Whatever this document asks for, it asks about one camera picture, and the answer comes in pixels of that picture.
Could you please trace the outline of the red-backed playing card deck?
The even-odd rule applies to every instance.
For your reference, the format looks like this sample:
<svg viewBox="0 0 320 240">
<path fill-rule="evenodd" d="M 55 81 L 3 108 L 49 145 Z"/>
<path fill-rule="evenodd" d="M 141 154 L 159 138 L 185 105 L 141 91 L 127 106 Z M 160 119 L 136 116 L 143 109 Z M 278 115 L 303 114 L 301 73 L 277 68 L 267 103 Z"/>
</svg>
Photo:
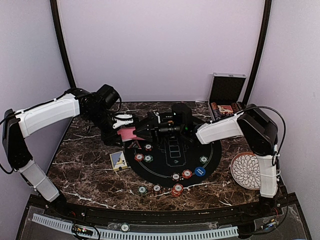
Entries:
<svg viewBox="0 0 320 240">
<path fill-rule="evenodd" d="M 136 130 L 135 127 L 124 127 L 117 131 L 117 134 L 121 136 L 121 140 L 123 142 L 131 141 L 131 140 L 143 140 L 134 134 Z"/>
</svg>

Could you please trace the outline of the black chip seat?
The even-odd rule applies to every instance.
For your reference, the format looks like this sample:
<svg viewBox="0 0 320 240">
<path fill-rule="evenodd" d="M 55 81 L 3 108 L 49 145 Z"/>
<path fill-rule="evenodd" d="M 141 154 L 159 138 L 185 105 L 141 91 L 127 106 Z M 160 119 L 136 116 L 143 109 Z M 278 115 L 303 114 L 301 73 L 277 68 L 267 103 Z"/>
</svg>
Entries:
<svg viewBox="0 0 320 240">
<path fill-rule="evenodd" d="M 153 146 L 148 143 L 148 144 L 145 144 L 145 145 L 144 145 L 144 149 L 145 149 L 146 151 L 151 151 L 151 150 L 153 149 Z"/>
</svg>

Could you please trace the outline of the green chip seat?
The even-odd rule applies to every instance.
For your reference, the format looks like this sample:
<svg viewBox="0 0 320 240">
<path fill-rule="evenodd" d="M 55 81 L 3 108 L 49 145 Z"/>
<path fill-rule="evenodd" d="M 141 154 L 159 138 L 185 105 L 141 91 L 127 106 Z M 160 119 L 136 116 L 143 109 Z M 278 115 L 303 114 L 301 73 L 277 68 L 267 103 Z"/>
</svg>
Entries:
<svg viewBox="0 0 320 240">
<path fill-rule="evenodd" d="M 208 162 L 208 158 L 203 155 L 203 156 L 201 156 L 201 157 L 199 158 L 199 161 L 200 161 L 202 164 L 205 164 L 205 163 Z"/>
<path fill-rule="evenodd" d="M 145 155 L 144 156 L 144 161 L 147 162 L 147 163 L 151 163 L 153 161 L 153 156 L 152 155 Z"/>
</svg>

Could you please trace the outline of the black 100 poker chip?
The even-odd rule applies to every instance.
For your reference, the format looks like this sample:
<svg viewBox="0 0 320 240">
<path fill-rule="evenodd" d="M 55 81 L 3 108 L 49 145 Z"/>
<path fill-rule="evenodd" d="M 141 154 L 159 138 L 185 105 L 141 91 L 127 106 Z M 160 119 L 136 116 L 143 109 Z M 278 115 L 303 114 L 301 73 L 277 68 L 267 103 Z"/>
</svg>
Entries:
<svg viewBox="0 0 320 240">
<path fill-rule="evenodd" d="M 180 180 L 180 175 L 178 173 L 174 173 L 172 176 L 171 176 L 171 179 L 173 181 L 179 181 Z"/>
</svg>

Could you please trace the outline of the green poker chip stack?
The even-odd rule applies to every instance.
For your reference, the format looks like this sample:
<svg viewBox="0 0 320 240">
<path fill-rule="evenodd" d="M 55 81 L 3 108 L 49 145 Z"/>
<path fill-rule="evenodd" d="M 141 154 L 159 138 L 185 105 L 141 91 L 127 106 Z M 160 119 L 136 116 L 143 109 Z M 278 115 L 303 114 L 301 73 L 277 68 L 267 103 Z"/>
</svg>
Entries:
<svg viewBox="0 0 320 240">
<path fill-rule="evenodd" d="M 148 189 L 145 186 L 139 186 L 137 192 L 142 196 L 148 193 Z"/>
</svg>

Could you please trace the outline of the black poker chip stack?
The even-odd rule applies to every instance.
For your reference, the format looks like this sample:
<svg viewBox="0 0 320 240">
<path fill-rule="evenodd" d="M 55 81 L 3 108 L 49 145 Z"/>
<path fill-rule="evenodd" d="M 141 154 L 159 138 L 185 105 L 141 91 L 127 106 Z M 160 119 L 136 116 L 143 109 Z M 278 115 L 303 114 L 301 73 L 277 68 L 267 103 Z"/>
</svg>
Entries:
<svg viewBox="0 0 320 240">
<path fill-rule="evenodd" d="M 152 192 L 155 194 L 160 194 L 162 192 L 162 187 L 159 184 L 155 184 L 152 187 Z"/>
</svg>

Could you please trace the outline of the red poker chip stack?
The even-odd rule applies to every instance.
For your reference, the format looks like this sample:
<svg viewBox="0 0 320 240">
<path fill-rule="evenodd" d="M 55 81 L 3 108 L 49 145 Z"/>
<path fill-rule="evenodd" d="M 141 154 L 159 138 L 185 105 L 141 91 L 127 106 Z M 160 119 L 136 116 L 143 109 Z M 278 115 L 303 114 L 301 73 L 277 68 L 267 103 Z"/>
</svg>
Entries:
<svg viewBox="0 0 320 240">
<path fill-rule="evenodd" d="M 177 183 L 172 187 L 171 194 L 173 197 L 179 197 L 182 194 L 183 190 L 184 190 L 183 185 L 180 183 Z"/>
</svg>

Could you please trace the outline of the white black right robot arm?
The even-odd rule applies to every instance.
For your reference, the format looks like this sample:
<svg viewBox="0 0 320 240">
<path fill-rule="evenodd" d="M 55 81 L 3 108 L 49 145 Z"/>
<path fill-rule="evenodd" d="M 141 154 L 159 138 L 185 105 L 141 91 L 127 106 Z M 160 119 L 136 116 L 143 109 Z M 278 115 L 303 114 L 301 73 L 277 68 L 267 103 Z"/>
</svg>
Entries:
<svg viewBox="0 0 320 240">
<path fill-rule="evenodd" d="M 277 161 L 282 144 L 278 142 L 278 126 L 264 112 L 267 106 L 249 104 L 245 109 L 219 120 L 195 123 L 192 109 L 184 103 L 171 107 L 167 122 L 156 112 L 136 123 L 134 135 L 149 142 L 161 137 L 182 137 L 202 145 L 231 137 L 244 137 L 259 164 L 259 194 L 264 199 L 255 205 L 255 213 L 266 217 L 275 208 L 272 200 L 278 191 Z"/>
</svg>

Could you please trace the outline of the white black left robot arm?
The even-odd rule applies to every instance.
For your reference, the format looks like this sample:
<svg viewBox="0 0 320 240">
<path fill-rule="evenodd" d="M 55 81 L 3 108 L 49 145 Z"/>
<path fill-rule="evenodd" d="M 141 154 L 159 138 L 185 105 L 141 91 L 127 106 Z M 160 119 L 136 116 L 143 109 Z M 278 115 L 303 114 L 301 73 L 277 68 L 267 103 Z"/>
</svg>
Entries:
<svg viewBox="0 0 320 240">
<path fill-rule="evenodd" d="M 118 129 L 131 124 L 132 116 L 117 115 L 112 106 L 121 97 L 110 85 L 103 85 L 96 92 L 82 88 L 70 88 L 61 96 L 27 109 L 5 112 L 2 144 L 12 171 L 22 177 L 49 203 L 51 210 L 60 218 L 67 218 L 70 206 L 62 200 L 62 194 L 44 171 L 34 161 L 25 139 L 34 132 L 61 120 L 82 116 L 91 121 L 101 131 L 105 144 L 115 145 L 121 137 Z"/>
</svg>

